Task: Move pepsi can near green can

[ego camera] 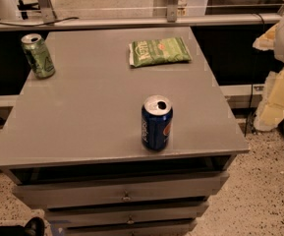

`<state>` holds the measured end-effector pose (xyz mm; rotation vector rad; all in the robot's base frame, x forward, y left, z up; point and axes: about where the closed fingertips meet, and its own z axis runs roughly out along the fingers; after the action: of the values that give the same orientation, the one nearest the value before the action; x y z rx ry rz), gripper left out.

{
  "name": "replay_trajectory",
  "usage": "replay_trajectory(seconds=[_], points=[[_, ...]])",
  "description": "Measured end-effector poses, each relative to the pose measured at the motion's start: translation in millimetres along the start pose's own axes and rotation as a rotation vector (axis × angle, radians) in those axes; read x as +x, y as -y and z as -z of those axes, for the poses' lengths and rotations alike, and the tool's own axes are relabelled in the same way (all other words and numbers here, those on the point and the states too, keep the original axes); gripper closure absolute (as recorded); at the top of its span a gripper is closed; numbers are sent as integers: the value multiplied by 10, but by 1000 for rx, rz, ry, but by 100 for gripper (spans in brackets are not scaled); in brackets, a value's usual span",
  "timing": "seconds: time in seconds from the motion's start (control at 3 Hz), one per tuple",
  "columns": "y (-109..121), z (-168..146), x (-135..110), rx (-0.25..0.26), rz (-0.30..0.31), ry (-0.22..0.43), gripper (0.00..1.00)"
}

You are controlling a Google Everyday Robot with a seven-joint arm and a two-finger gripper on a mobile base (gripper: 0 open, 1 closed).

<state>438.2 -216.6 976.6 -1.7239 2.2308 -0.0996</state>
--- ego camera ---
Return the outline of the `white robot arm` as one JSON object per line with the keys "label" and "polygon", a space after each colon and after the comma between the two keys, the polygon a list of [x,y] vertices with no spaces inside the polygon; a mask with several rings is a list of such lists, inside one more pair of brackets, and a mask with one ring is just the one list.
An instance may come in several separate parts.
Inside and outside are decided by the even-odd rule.
{"label": "white robot arm", "polygon": [[[284,64],[284,15],[282,19],[253,43],[253,48],[272,50],[274,58]],[[284,67],[270,72],[265,80],[262,101],[256,110],[254,126],[259,131],[270,131],[284,119]]]}

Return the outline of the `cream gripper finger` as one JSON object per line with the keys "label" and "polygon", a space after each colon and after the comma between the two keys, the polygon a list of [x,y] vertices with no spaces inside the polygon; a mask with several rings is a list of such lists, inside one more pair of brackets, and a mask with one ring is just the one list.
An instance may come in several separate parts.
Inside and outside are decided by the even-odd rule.
{"label": "cream gripper finger", "polygon": [[273,50],[277,24],[273,25],[253,43],[253,48],[261,51]]}
{"label": "cream gripper finger", "polygon": [[256,110],[254,127],[268,132],[284,119],[284,67],[279,73],[270,72],[265,80],[262,100]]}

